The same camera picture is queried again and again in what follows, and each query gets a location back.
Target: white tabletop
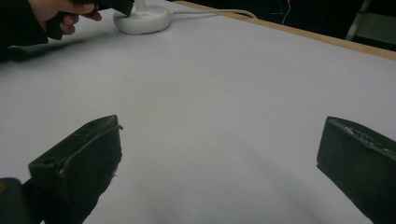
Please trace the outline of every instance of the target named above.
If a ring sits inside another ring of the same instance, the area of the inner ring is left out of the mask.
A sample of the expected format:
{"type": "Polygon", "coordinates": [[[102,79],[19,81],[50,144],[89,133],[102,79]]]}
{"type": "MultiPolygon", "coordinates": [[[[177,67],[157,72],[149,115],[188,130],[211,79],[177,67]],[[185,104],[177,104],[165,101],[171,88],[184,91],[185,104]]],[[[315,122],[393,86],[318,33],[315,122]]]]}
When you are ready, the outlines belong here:
{"type": "Polygon", "coordinates": [[[113,12],[0,63],[0,176],[116,114],[122,161],[85,223],[371,223],[316,156],[328,116],[396,139],[395,61],[221,16],[124,35],[113,12]]]}

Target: white cable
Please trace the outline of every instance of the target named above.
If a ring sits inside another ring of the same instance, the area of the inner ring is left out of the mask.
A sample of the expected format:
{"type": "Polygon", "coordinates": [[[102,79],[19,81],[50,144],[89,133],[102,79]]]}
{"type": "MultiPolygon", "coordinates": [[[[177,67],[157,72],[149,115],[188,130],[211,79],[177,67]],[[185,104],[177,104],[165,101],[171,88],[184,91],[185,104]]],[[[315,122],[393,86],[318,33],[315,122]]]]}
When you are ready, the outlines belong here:
{"type": "Polygon", "coordinates": [[[286,17],[288,16],[289,12],[291,11],[290,0],[288,0],[288,5],[289,5],[289,10],[288,10],[288,12],[285,14],[285,17],[283,18],[282,25],[285,24],[286,17]]]}
{"type": "Polygon", "coordinates": [[[257,19],[257,17],[245,10],[239,10],[239,9],[214,9],[214,10],[203,10],[203,11],[174,11],[173,14],[206,14],[206,13],[219,13],[219,12],[233,12],[233,13],[240,13],[240,14],[245,14],[248,15],[249,17],[253,19],[257,19]]]}

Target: human hand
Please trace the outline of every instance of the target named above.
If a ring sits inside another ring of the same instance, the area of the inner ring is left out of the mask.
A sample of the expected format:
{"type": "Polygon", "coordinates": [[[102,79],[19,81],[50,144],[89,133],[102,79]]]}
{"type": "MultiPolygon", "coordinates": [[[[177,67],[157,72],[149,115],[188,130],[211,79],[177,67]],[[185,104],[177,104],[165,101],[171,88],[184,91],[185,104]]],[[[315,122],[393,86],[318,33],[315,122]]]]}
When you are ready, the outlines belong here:
{"type": "Polygon", "coordinates": [[[86,15],[85,17],[94,21],[102,19],[100,13],[95,11],[98,9],[97,6],[92,3],[75,5],[70,0],[28,0],[28,2],[44,31],[47,31],[47,21],[60,11],[67,13],[59,24],[65,35],[72,35],[76,31],[74,25],[78,22],[78,15],[86,15]]]}

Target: sleeve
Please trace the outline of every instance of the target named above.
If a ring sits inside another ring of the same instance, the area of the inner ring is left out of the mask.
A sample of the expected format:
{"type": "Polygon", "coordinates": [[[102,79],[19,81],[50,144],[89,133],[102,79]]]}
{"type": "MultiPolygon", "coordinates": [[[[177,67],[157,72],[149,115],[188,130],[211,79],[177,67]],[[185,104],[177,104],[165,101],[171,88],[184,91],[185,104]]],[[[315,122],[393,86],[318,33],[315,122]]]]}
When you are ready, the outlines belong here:
{"type": "Polygon", "coordinates": [[[48,43],[27,0],[0,0],[0,49],[48,43]]]}

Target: wooden table edge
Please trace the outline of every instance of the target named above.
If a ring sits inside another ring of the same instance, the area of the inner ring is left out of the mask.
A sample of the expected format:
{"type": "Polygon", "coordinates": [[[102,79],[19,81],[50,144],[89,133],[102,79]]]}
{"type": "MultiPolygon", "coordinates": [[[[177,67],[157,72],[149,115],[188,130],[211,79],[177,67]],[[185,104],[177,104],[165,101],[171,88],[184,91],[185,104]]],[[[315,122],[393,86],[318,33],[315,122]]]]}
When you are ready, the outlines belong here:
{"type": "MultiPolygon", "coordinates": [[[[201,6],[201,5],[194,4],[194,3],[191,3],[191,2],[186,2],[186,1],[175,1],[175,3],[178,3],[178,4],[180,4],[182,6],[185,6],[185,7],[192,7],[192,8],[196,8],[196,9],[200,9],[200,10],[213,9],[211,7],[205,7],[205,6],[201,6]]],[[[225,12],[225,13],[219,13],[219,14],[222,15],[222,16],[230,17],[230,18],[237,19],[237,20],[240,20],[240,21],[247,21],[247,22],[259,24],[259,25],[262,25],[262,26],[270,27],[270,28],[273,28],[273,29],[277,29],[277,30],[280,30],[280,31],[285,31],[285,32],[288,32],[288,33],[291,33],[291,34],[294,34],[294,35],[300,35],[300,36],[304,36],[304,37],[307,37],[307,38],[315,39],[315,40],[318,40],[318,41],[321,41],[321,42],[324,42],[324,43],[328,43],[328,44],[332,44],[332,45],[335,45],[335,46],[338,46],[338,47],[342,47],[342,48],[346,48],[346,49],[353,49],[353,50],[356,50],[356,51],[359,51],[359,52],[373,54],[375,56],[396,60],[396,52],[391,51],[391,50],[379,49],[379,48],[376,48],[376,47],[367,46],[367,45],[363,45],[363,44],[347,41],[347,40],[344,40],[344,39],[339,39],[339,38],[326,36],[326,35],[319,35],[319,34],[316,34],[316,33],[305,31],[305,30],[300,30],[300,29],[297,29],[297,28],[284,26],[284,25],[280,25],[280,24],[277,24],[277,23],[269,22],[269,21],[262,21],[262,20],[258,20],[258,19],[253,19],[253,18],[250,18],[250,17],[245,16],[245,15],[239,15],[239,14],[235,14],[235,13],[231,13],[231,12],[225,12]]]]}

